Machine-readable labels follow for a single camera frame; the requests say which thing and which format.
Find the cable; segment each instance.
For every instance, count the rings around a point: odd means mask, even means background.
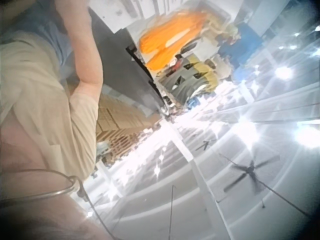
[[[57,174],[57,175],[60,175],[64,178],[66,178],[71,183],[71,186],[66,187],[66,188],[59,190],[59,191],[50,191],[50,192],[36,194],[36,195],[32,195],[32,196],[0,199],[0,205],[2,208],[23,204],[25,202],[34,202],[34,201],[40,201],[40,200],[44,200],[44,199],[54,198],[54,197],[58,197],[58,196],[61,196],[64,194],[71,193],[76,189],[76,182],[78,181],[79,185],[80,185],[80,191],[82,191],[84,193],[84,196],[88,200],[91,208],[93,209],[95,215],[97,216],[97,218],[101,222],[102,226],[104,227],[106,232],[112,237],[113,240],[117,240],[117,238],[110,232],[110,230],[107,228],[107,226],[105,225],[105,223],[101,219],[100,215],[98,214],[95,206],[91,202],[91,200],[90,200],[90,198],[84,188],[83,182],[81,181],[81,179],[78,176],[67,176],[59,171],[49,170],[49,169],[24,169],[24,170],[18,170],[18,171],[7,171],[6,173],[1,173],[0,177],[2,175],[6,175],[6,174],[19,174],[19,173],[28,173],[28,172],[43,172],[43,173]]]
[[[71,176],[70,178],[75,178],[79,181],[80,184],[80,191],[83,191],[84,196],[86,197],[86,199],[88,200],[92,210],[94,211],[95,215],[97,216],[97,218],[99,219],[100,223],[102,224],[102,226],[104,227],[104,229],[106,230],[106,232],[111,236],[111,238],[113,240],[117,240],[117,238],[111,233],[111,231],[107,228],[107,226],[105,225],[104,221],[101,219],[100,215],[98,214],[95,206],[93,205],[93,203],[91,202],[85,188],[84,188],[84,184],[82,183],[81,179],[78,176]]]
[[[2,176],[3,174],[18,174],[18,173],[28,173],[28,172],[45,172],[45,173],[53,173],[53,174],[58,174],[66,179],[69,180],[71,183],[71,186],[66,187],[62,190],[59,191],[50,191],[42,194],[36,194],[32,196],[23,196],[23,197],[16,197],[16,198],[10,198],[10,199],[1,199],[1,207],[10,207],[18,204],[22,204],[25,202],[32,202],[32,201],[39,201],[43,199],[49,199],[57,196],[61,196],[64,194],[68,194],[76,189],[76,182],[72,181],[69,179],[66,175],[64,175],[61,172],[55,171],[55,170],[48,170],[48,169],[24,169],[24,170],[19,170],[19,171],[8,171],[6,173],[0,174]]]

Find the orange cloth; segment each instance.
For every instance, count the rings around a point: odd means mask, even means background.
[[[205,13],[178,13],[170,21],[148,31],[140,39],[140,51],[143,54],[149,54],[155,50],[158,52],[146,66],[154,71],[164,68],[185,44],[201,32],[205,20]],[[187,29],[190,29],[189,32],[166,47],[170,39]]]
[[[174,55],[179,52],[184,45],[194,39],[200,31],[201,29],[197,28],[190,30],[174,44],[160,50],[156,55],[153,56],[153,58],[150,59],[146,66],[153,71],[158,71],[164,68],[166,64],[168,64],[174,57]]]

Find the white wall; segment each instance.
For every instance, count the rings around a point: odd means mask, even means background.
[[[217,5],[219,8],[226,11],[231,16],[231,22],[236,19],[238,12],[241,8],[244,0],[206,0],[207,2],[211,2]]]
[[[248,25],[262,36],[285,8],[289,0],[263,0]]]

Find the warehouse ceiling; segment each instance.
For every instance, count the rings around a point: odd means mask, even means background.
[[[92,2],[97,16],[106,14],[101,1]],[[113,6],[113,1],[106,2]],[[191,0],[184,6],[198,2]],[[97,211],[116,237],[293,239],[316,212],[320,201],[317,12],[308,1],[240,2],[212,0],[206,4],[216,4],[217,9],[221,7],[226,13],[236,11],[230,19],[245,20],[261,37],[262,45],[245,66],[237,68],[249,71],[246,78],[242,77],[244,71],[237,71],[236,80],[219,85],[216,96],[201,97],[198,106],[173,117],[172,122],[163,118],[161,127],[146,131],[147,138],[108,169],[108,175],[98,171],[97,177],[84,183]],[[156,17],[155,11],[155,16],[132,22],[126,18],[129,24],[125,27],[111,24],[103,17],[101,20],[111,33],[116,31],[117,35],[118,27],[125,29],[137,43]],[[104,37],[99,37],[103,46]],[[197,49],[197,54],[205,56],[208,49]],[[145,74],[142,68],[137,72]],[[113,87],[124,95],[128,90],[120,85]],[[162,100],[150,85],[147,91],[148,98],[135,91],[130,98],[141,105],[146,103],[151,112],[158,111]],[[268,164],[257,167],[270,159]],[[257,168],[254,173],[263,183],[259,184],[261,189],[255,191],[252,172],[247,170],[242,180],[225,191],[244,173],[234,166],[249,167],[252,161]],[[87,202],[74,198],[89,217],[96,219]]]

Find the yellow object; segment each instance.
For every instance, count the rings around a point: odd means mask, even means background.
[[[153,71],[164,68],[185,44],[201,32],[205,20],[205,13],[178,13],[168,22],[148,31],[140,39],[140,51],[143,54],[158,52],[146,66]],[[169,40],[188,29],[184,36],[166,47]]]
[[[209,71],[206,75],[204,75],[204,77],[207,79],[209,83],[205,91],[207,93],[212,93],[219,85],[217,75],[213,71]]]

